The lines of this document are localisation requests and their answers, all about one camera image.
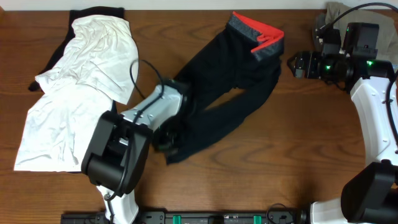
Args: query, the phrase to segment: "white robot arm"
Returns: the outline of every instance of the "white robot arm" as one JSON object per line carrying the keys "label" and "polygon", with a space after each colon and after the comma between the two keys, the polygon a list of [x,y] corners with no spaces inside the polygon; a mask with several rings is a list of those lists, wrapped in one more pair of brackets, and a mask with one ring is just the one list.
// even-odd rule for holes
{"label": "white robot arm", "polygon": [[110,223],[130,224],[136,218],[134,188],[141,178],[152,134],[176,117],[187,101],[185,85],[164,82],[135,108],[121,114],[105,112],[91,138],[81,170],[101,192]]}
{"label": "white robot arm", "polygon": [[[398,166],[397,144],[386,110],[386,90],[389,84],[388,78],[360,78],[350,91],[361,122],[366,149],[366,166],[383,160],[389,160],[392,165]],[[398,124],[396,89],[394,82],[390,92],[391,110],[394,122]],[[340,198],[313,203],[310,209],[310,220],[311,224],[348,223],[341,209]]]}

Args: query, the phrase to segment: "white cloth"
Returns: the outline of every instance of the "white cloth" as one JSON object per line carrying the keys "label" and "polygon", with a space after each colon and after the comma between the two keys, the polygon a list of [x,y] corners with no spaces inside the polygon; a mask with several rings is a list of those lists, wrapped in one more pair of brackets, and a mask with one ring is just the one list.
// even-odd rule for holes
{"label": "white cloth", "polygon": [[[36,76],[45,95],[28,111],[14,170],[81,171],[100,116],[127,104],[138,59],[129,23],[113,16],[76,19],[75,38],[53,69]],[[137,78],[138,63],[132,67]]]}

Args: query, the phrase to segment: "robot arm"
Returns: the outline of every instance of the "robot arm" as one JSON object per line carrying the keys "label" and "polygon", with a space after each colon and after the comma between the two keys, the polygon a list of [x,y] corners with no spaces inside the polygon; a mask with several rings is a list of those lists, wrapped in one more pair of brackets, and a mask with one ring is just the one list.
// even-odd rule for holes
{"label": "robot arm", "polygon": [[[106,218],[113,223],[130,224],[134,221],[138,213],[134,188],[144,170],[152,134],[162,123],[178,115],[186,102],[187,86],[167,80],[162,97],[136,118],[137,112],[157,98],[161,91],[162,86],[156,86],[148,98],[121,114],[105,112],[83,159],[82,173],[97,185],[106,205]],[[130,165],[122,186],[118,188],[123,178],[127,150],[131,150]],[[108,201],[113,194],[117,196]]]}
{"label": "robot arm", "polygon": [[[392,120],[398,124],[396,76],[390,62],[375,60],[377,50],[372,46],[377,38],[368,37],[369,33],[377,37],[378,26],[351,23],[347,30],[344,55],[340,54],[340,42],[324,41],[322,52],[299,52],[287,62],[296,78],[316,78],[340,89],[339,84],[345,82],[342,90],[351,95],[358,110],[366,148],[367,167],[345,185],[341,198],[313,203],[310,223],[397,223],[398,191],[391,187],[398,183],[398,151],[387,113],[389,105]],[[335,35],[327,40],[340,40],[335,30],[325,35]]]}
{"label": "robot arm", "polygon": [[[394,173],[398,174],[398,170],[388,170],[393,165],[398,166],[398,154],[396,140],[392,135],[389,120],[387,118],[386,110],[386,89],[390,79],[382,77],[371,77],[370,79],[360,78],[355,84],[353,89],[350,91],[351,99],[358,110],[359,120],[361,122],[363,138],[366,149],[366,168],[361,174],[355,179],[348,183],[343,190],[341,198],[336,198],[327,202],[315,202],[311,205],[310,219],[312,224],[343,224],[348,223],[347,219],[343,215],[352,217],[353,219],[365,218],[363,210],[368,210],[368,216],[370,218],[376,218],[375,221],[382,215],[382,218],[386,220],[394,220],[397,217],[397,202],[391,204],[387,198],[394,198],[394,193],[391,192],[391,186],[394,183]],[[391,110],[395,124],[397,124],[398,107],[396,103],[396,84],[394,83],[391,88]],[[381,161],[390,161],[391,164],[381,164]],[[387,173],[382,173],[385,180],[374,181],[372,184],[363,182],[363,179],[371,180],[372,176],[376,176],[374,172],[370,172],[370,169],[387,169]],[[378,172],[378,178],[382,177],[381,172]],[[371,187],[377,187],[377,192],[371,192],[376,189]],[[368,197],[364,194],[355,195],[352,193],[352,189],[358,191],[366,190]],[[376,198],[370,198],[373,193],[376,193]],[[350,207],[351,203],[358,202],[360,204]],[[380,208],[385,209],[383,214],[376,214],[376,210]]]}

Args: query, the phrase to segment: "black cloth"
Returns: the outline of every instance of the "black cloth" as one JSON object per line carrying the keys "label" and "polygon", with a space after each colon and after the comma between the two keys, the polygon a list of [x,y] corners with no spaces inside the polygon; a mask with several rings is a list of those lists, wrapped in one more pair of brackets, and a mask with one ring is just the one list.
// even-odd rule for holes
{"label": "black cloth", "polygon": [[[45,66],[45,68],[39,73],[42,74],[54,67],[54,65],[62,58],[63,51],[65,47],[73,38],[75,38],[75,32],[72,28],[72,23],[75,19],[79,19],[86,16],[92,15],[104,15],[104,16],[114,16],[123,19],[124,18],[124,9],[123,8],[115,8],[115,7],[91,7],[84,10],[71,10],[69,12],[69,25],[68,25],[68,33],[65,37],[65,40],[59,45],[59,47],[55,50],[53,55],[51,56],[49,62]],[[28,87],[30,91],[40,90],[40,85],[36,81],[32,82]]]}
{"label": "black cloth", "polygon": [[[277,84],[283,39],[255,54],[251,50],[258,47],[259,42],[249,38],[245,30],[238,29],[242,25],[250,28],[243,23],[229,22],[175,77],[176,81],[191,86],[192,101],[180,121],[170,120],[155,133],[155,148],[166,152],[168,164],[186,159],[236,129],[245,117],[266,102]],[[232,88],[245,92],[206,109]]]}

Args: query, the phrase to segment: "green connector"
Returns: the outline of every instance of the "green connector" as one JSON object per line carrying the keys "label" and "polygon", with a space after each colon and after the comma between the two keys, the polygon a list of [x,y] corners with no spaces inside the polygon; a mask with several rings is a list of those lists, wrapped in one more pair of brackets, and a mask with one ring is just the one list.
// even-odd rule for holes
{"label": "green connector", "polygon": [[261,216],[255,215],[253,216],[253,224],[261,224]]}
{"label": "green connector", "polygon": [[173,216],[173,224],[181,224],[181,216],[180,215]]}

